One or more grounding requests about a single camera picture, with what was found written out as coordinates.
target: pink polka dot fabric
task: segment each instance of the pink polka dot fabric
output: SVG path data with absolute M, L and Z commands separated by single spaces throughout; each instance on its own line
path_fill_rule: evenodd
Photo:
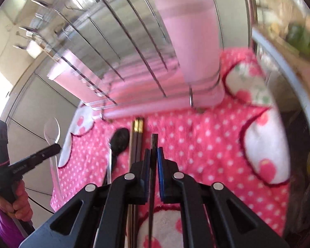
M 241 96 L 246 101 L 250 100 L 245 94 Z M 180 171 L 203 184 L 222 182 L 281 235 L 286 220 L 289 185 L 268 185 L 266 180 L 256 175 L 246 159 L 242 143 L 243 133 L 253 121 L 259 117 L 259 123 L 266 122 L 264 113 L 268 107 L 245 104 L 241 101 L 242 97 L 236 98 L 227 93 L 220 105 L 207 109 L 203 114 L 190 109 L 146 116 L 142 147 L 143 150 L 150 148 L 151 134 L 158 133 L 158 145 L 164 148 L 165 158 L 177 162 Z M 54 210 L 58 210 L 85 185 L 102 184 L 107 167 L 109 140 L 116 129 L 130 128 L 133 119 L 117 119 L 111 124 L 97 120 L 88 131 L 71 135 L 69 160 L 59 168 L 64 202 L 58 201 L 56 192 L 53 191 L 51 206 Z M 272 171 L 266 165 L 261 170 L 270 174 Z M 126 172 L 128 150 L 119 156 L 113 178 Z M 147 221 L 148 208 L 148 205 L 139 207 L 140 231 Z M 168 212 L 169 219 L 170 213 L 178 212 L 177 209 L 178 205 L 162 204 L 156 183 L 155 212 Z M 181 234 L 181 222 L 175 221 L 168 230 Z M 162 242 L 161 234 L 157 232 L 163 231 L 154 229 L 154 247 L 164 248 L 165 245 L 159 243 Z M 148 236 L 145 232 L 139 234 L 138 244 L 145 247 L 145 238 Z

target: dish rack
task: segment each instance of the dish rack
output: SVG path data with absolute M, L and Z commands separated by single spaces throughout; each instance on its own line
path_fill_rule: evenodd
M 99 2 L 91 1 L 89 3 L 88 1 L 90 0 L 86 0 L 86 2 L 84 0 L 73 1 L 77 7 L 73 7 L 71 4 L 69 5 L 69 1 L 67 0 L 54 0 L 52 4 L 41 0 L 34 0 L 33 2 L 40 5 L 36 18 L 32 21 L 30 27 L 21 28 L 26 30 L 31 40 L 35 41 L 56 62 L 60 60 L 66 62 L 74 71 L 75 76 L 79 77 L 79 79 L 93 90 L 97 96 L 102 97 L 101 100 L 85 103 L 87 106 L 91 106 L 93 110 L 103 111 L 113 107 L 132 105 L 145 101 L 152 102 L 161 98 L 181 97 L 187 97 L 190 107 L 194 107 L 193 96 L 195 94 L 209 92 L 220 83 L 220 69 L 218 69 L 213 76 L 207 79 L 189 83 L 175 83 L 170 86 L 169 90 L 168 88 L 164 89 L 162 84 L 163 80 L 169 78 L 176 72 L 179 67 L 179 62 L 176 58 L 174 48 L 171 45 L 166 28 L 150 0 L 143 0 L 153 18 L 152 21 L 149 21 L 149 18 L 146 17 L 148 23 L 143 20 L 132 0 L 123 0 L 129 5 L 134 16 L 137 18 L 138 25 L 144 32 L 143 39 L 147 39 L 147 43 L 138 42 L 138 39 L 135 39 L 135 36 L 129 31 L 131 29 L 123 23 L 124 21 L 113 8 L 115 6 L 114 3 L 118 0 L 99 0 Z M 70 19 L 63 13 L 63 9 L 71 10 L 76 15 Z M 94 21 L 93 16 L 101 12 L 101 10 L 108 10 L 119 25 L 125 39 L 128 39 L 128 42 L 124 43 L 129 43 L 132 46 L 128 51 L 123 51 L 123 53 L 117 51 L 113 43 L 111 43 L 110 38 L 106 36 L 101 27 Z M 62 27 L 60 32 L 55 31 L 56 36 L 48 36 L 48 34 L 43 35 L 42 32 L 46 30 L 56 16 L 60 16 L 66 25 Z M 93 38 L 88 38 L 83 34 L 80 27 L 82 27 L 86 21 L 92 24 L 93 28 L 97 31 L 97 36 L 100 36 L 102 41 L 106 43 L 106 51 L 108 52 L 109 49 L 111 52 L 110 55 L 106 55 L 99 51 L 98 46 L 92 42 Z M 90 77 L 86 76 L 83 71 L 79 70 L 64 56 L 65 50 L 68 48 L 71 49 L 67 47 L 67 45 L 69 45 L 75 35 L 80 36 L 89 49 L 92 49 L 93 53 L 101 58 L 100 70 L 92 68 L 92 66 L 88 67 L 102 82 L 105 82 L 106 88 L 101 88 L 97 81 L 93 81 Z M 148 95 L 146 97 L 145 94 L 143 94 L 140 99 L 138 96 L 135 96 L 135 94 L 133 96 L 127 94 L 124 97 L 124 101 L 120 102 L 116 102 L 111 98 L 113 84 L 125 81 L 131 82 L 134 80 L 137 82 L 138 79 L 142 81 L 140 80 L 142 76 L 147 74 L 151 75 L 156 84 L 156 88 L 148 90 Z

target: hand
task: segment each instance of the hand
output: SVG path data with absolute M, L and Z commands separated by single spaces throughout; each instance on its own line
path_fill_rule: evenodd
M 32 218 L 33 211 L 28 201 L 28 194 L 24 187 L 24 182 L 19 181 L 16 191 L 17 200 L 11 205 L 4 198 L 0 197 L 0 209 L 10 217 L 15 217 L 22 221 L 29 221 Z

